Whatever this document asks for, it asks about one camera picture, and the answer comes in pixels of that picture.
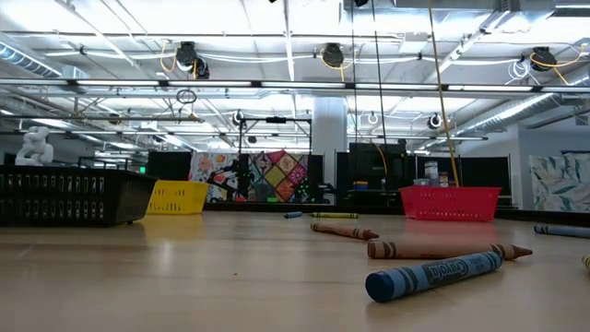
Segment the brown crayon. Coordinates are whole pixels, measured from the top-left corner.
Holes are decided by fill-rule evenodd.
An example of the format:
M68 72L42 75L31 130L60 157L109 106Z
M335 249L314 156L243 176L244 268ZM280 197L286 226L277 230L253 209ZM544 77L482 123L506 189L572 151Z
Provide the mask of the brown crayon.
M349 226L342 226L342 225L334 225L334 224L324 224L320 222L314 222L310 225L313 231L324 232L328 234L340 235L351 237L354 239L361 239L361 240L370 240L376 239L379 237L379 234L371 230L364 230L358 229Z
M500 243L393 243L372 241L367 255L375 259L443 259L492 251L504 259L532 255L533 251L513 244Z

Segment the ceiling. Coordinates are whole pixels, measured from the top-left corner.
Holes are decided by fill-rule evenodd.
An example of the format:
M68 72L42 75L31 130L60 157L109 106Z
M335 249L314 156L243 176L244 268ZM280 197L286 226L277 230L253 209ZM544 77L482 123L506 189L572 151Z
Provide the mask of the ceiling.
M162 52L172 54L179 42L192 41L196 43L197 52L208 62L211 80L340 82L344 78L345 82L432 83L432 80L427 80L435 73L432 40L412 42L420 40L421 35L430 31L428 10L392 9L389 0L374 0L374 3L376 18L373 21L371 2L363 8L355 8L352 15L350 10L339 9L341 0L279 0L274 4L264 0L72 1L75 11L85 22L65 11L56 1L3 0L0 2L0 30L22 47L45 56L47 61L75 66L92 79L192 79L190 74L178 68L171 73L166 72L158 58ZM548 17L547 14L527 21L523 19L524 15L519 17L517 14L507 16L511 19L471 42L470 37L477 35L479 27L490 18L490 14L490 10L483 9L435 11L437 51L441 61L448 53L465 45L456 61L442 70L442 82L493 85L550 82L557 77L552 70L544 73L531 71L530 75L534 78L530 75L511 78L510 61L520 59L522 54L531 54L535 46L549 47L561 62L574 60L580 52L581 41L588 37L590 30L590 18ZM88 23L112 44L98 37ZM375 29L378 42L375 42ZM319 53L327 42L339 42L348 62L353 53L358 61L342 73L326 67ZM113 46L124 56L134 57L136 65L130 65ZM79 52L82 47L86 55ZM172 66L171 57L162 60L166 67ZM567 75L586 65L586 62L587 58L582 56L561 72ZM36 76L0 61L0 77ZM47 91L22 88L18 91L21 92L18 99L22 101L26 93L25 97L50 102L62 110L74 110L74 98L56 97L59 94L51 95ZM2 92L0 86L0 99L15 96L17 93L14 90ZM236 96L230 99L199 99L182 109L180 104L175 104L172 107L174 112L169 108L174 98L170 101L166 98L97 100L79 96L78 110L92 103L84 111L85 116L120 113L122 116L158 116L159 120L178 116L179 111L184 116L195 113L206 122L176 124L160 121L157 126L165 131L218 133L236 130L231 124L231 117L237 110L242 110L246 116L261 118L275 115L310 118L314 112L314 99L321 98L313 93L300 94L296 91L270 94L263 98ZM444 99L445 110L453 121L456 120L455 125L502 103L502 100L487 98L485 94L459 97ZM344 98L351 113L349 132L354 134L353 118L359 119L358 129L363 135L377 134L382 130L382 100L378 95L360 94L356 98L348 95ZM430 132L426 118L440 111L440 100L436 96L383 97L388 135ZM373 114L379 118L377 124L370 122L369 117ZM130 127L137 128L141 122L118 125L105 121L83 122L76 123L76 128L88 125L92 125L94 130L99 127L124 131ZM293 124L262 122L252 129L252 133L302 134L302 130L307 131L305 127ZM125 141L142 148L154 148L154 142L147 136L94 136L100 140ZM183 140L182 148L211 150L237 144L236 138L179 138ZM261 137L252 148L305 148L306 142L306 137Z

